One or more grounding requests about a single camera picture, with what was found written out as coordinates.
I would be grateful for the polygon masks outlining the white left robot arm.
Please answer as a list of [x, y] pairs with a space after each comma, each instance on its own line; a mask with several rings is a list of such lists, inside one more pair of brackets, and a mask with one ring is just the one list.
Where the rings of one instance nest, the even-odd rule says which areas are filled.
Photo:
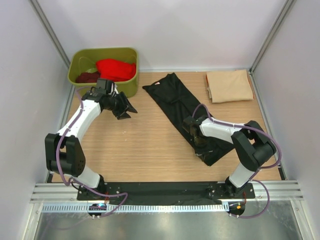
[[130, 113], [137, 110], [125, 93], [118, 91], [116, 83], [108, 79], [99, 78], [84, 95], [75, 94], [79, 100], [76, 112], [57, 133], [49, 133], [44, 139], [46, 167], [60, 175], [66, 186], [77, 183], [93, 199], [101, 200], [107, 192], [105, 181], [88, 167], [82, 139], [104, 110], [112, 112], [117, 120], [129, 119]]

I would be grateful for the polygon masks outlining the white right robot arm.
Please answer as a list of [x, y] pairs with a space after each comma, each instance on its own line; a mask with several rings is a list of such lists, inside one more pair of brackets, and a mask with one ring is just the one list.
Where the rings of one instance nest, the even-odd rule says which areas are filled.
[[245, 185], [273, 155], [281, 156], [277, 142], [253, 120], [239, 124], [218, 121], [210, 116], [198, 119], [189, 116], [183, 120], [182, 127], [191, 136], [195, 154], [209, 166], [224, 155], [210, 141], [235, 149], [239, 164], [225, 180], [225, 192], [231, 198], [243, 193]]

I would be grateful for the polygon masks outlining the black t shirt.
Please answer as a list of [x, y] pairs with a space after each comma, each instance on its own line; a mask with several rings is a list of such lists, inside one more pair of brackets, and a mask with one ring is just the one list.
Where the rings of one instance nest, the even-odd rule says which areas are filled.
[[142, 88], [194, 149], [196, 156], [207, 166], [212, 166], [234, 149], [231, 143], [214, 137], [207, 137], [203, 146], [196, 145], [194, 137], [183, 128], [183, 121], [192, 116], [200, 102], [175, 73], [169, 73], [162, 79]]

